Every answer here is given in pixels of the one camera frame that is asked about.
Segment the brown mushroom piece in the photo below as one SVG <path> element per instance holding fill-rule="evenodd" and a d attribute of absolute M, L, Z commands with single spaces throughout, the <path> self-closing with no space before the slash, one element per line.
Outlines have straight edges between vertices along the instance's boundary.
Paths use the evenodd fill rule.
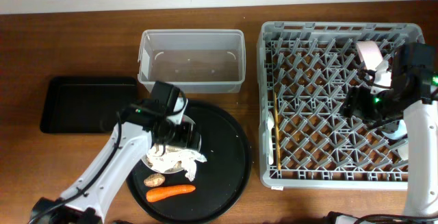
<path fill-rule="evenodd" d="M 166 178 L 160 174 L 160 173 L 155 173 L 152 175 L 149 175 L 145 180 L 144 180 L 144 185 L 150 188 L 153 187 L 158 187 L 161 186 L 164 182 L 165 182 Z"/>

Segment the light blue cup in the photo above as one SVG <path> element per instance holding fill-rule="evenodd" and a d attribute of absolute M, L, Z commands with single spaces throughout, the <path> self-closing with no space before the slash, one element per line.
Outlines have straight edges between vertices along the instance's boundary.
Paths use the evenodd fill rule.
<path fill-rule="evenodd" d="M 388 139 L 401 142 L 400 145 L 396 145 L 396 151 L 401 160 L 408 160 L 409 142 L 407 140 L 407 127 L 405 122 L 403 120 L 394 121 L 382 126 L 380 130 Z"/>

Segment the orange carrot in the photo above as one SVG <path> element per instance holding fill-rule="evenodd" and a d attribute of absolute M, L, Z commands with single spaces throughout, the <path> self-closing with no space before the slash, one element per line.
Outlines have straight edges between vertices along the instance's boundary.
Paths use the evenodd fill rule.
<path fill-rule="evenodd" d="M 189 184 L 176 185 L 176 186 L 166 186 L 166 187 L 157 187 L 152 190 L 149 190 L 146 193 L 146 200 L 148 202 L 157 202 L 163 199 L 167 199 L 169 197 L 173 197 L 176 195 L 182 195 L 186 193 L 191 193 L 196 190 L 196 187 Z"/>

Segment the wooden chopstick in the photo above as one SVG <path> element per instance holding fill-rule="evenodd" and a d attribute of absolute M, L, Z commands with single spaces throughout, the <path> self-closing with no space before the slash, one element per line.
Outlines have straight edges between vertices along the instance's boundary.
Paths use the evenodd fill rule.
<path fill-rule="evenodd" d="M 273 92 L 274 98 L 274 130 L 275 130 L 275 138 L 276 138 L 276 165 L 277 170 L 281 172 L 281 150 L 280 150 L 280 141 L 279 141 L 279 118 L 278 118 L 278 104 L 277 104 L 277 95 L 275 91 Z"/>

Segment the white plastic fork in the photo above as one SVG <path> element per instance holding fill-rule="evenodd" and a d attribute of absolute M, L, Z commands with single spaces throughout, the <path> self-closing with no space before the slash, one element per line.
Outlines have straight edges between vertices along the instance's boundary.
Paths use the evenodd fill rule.
<path fill-rule="evenodd" d="M 268 112 L 268 164 L 273 165 L 274 163 L 274 150 L 272 145 L 272 129 L 274 128 L 274 117 L 271 112 Z"/>

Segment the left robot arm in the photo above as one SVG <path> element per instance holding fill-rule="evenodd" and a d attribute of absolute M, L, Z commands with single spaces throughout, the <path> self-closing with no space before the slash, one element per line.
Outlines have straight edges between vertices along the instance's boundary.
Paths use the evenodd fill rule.
<path fill-rule="evenodd" d="M 194 122 L 184 121 L 186 104 L 127 106 L 117 116 L 113 132 L 85 172 L 51 201 L 41 198 L 31 211 L 30 223 L 102 223 L 134 166 L 148 158 L 163 173 L 180 165 L 193 181 L 201 136 Z"/>

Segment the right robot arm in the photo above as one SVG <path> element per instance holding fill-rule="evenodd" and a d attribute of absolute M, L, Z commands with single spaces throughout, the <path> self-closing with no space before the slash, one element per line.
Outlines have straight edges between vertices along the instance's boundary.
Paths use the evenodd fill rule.
<path fill-rule="evenodd" d="M 341 114 L 356 116 L 370 129 L 402 120 L 408 138 L 408 186 L 404 212 L 362 217 L 329 212 L 325 223 L 437 222 L 437 71 L 435 48 L 410 42 L 396 48 L 393 60 L 383 59 L 373 41 L 356 43 L 365 67 L 365 87 L 352 87 Z"/>

